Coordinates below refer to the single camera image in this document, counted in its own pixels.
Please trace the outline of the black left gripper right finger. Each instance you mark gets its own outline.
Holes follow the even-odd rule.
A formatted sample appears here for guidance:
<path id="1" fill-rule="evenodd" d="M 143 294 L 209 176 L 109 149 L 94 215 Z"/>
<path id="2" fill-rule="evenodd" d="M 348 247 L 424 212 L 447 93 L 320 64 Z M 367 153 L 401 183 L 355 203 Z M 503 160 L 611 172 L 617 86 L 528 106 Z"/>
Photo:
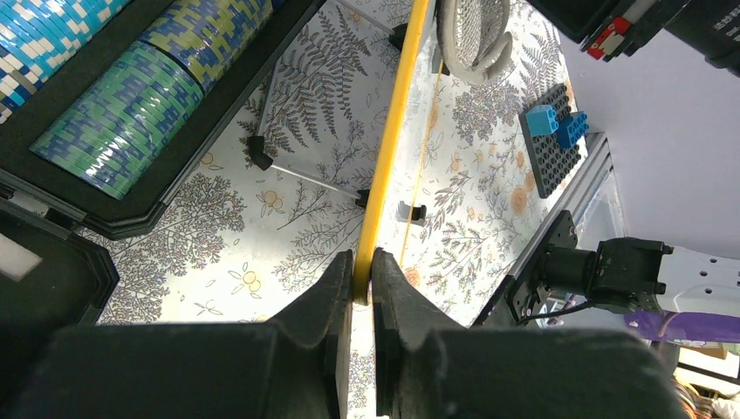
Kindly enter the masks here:
<path id="1" fill-rule="evenodd" d="M 390 418 L 683 418 L 667 369 L 634 336 L 601 329 L 467 328 L 371 267 L 376 412 Z"/>

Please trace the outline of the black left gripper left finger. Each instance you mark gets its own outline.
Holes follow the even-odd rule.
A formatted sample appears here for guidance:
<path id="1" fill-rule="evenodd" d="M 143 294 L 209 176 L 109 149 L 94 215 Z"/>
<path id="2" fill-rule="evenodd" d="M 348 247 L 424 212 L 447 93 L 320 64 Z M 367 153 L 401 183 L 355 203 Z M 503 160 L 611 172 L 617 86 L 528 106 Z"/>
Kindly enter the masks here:
<path id="1" fill-rule="evenodd" d="M 344 418 L 353 254 L 264 322 L 55 333 L 4 418 Z"/>

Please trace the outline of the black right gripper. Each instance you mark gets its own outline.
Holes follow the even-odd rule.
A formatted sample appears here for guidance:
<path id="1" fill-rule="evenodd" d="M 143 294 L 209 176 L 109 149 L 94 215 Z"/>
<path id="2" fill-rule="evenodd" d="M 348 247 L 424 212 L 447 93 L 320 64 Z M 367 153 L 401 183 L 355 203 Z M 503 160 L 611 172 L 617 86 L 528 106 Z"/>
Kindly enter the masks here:
<path id="1" fill-rule="evenodd" d="M 660 31 L 707 61 L 739 60 L 738 1 L 530 1 L 596 60 L 631 56 Z"/>

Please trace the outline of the yellow framed whiteboard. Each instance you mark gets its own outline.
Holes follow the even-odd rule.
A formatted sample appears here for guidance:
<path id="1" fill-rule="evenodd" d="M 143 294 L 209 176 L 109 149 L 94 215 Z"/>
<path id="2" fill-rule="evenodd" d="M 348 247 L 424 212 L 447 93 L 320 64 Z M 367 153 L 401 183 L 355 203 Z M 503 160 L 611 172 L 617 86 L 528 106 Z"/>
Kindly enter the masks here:
<path id="1" fill-rule="evenodd" d="M 368 289 L 371 282 L 370 264 L 382 224 L 382 211 L 391 188 L 391 176 L 394 160 L 401 144 L 404 118 L 409 109 L 408 99 L 412 90 L 414 69 L 421 62 L 420 49 L 424 46 L 428 36 L 434 33 L 434 17 L 434 1 L 413 2 L 410 19 L 402 39 L 400 62 L 389 106 L 389 115 L 380 141 L 379 160 L 375 166 L 369 189 L 352 192 L 297 168 L 287 165 L 280 166 L 264 152 L 263 136 L 255 135 L 247 140 L 248 156 L 261 170 L 275 169 L 298 179 L 312 182 L 322 188 L 339 192 L 352 198 L 358 206 L 365 210 L 352 280 L 353 301 L 365 306 L 368 304 Z"/>

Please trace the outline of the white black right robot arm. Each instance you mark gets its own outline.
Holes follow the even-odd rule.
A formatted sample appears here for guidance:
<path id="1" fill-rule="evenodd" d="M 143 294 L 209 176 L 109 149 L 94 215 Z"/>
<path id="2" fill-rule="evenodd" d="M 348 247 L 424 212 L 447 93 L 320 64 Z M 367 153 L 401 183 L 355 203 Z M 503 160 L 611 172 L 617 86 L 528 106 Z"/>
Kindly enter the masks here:
<path id="1" fill-rule="evenodd" d="M 535 2 L 583 52 L 609 61 L 632 55 L 666 30 L 706 61 L 739 72 L 736 1 Z M 671 246 L 618 237 L 593 251 L 577 246 L 574 221 L 563 209 L 520 258 L 478 316 L 486 326 L 534 325 L 546 298 L 563 292 L 585 309 L 624 316 L 644 338 L 686 347 L 739 341 L 739 263 Z"/>

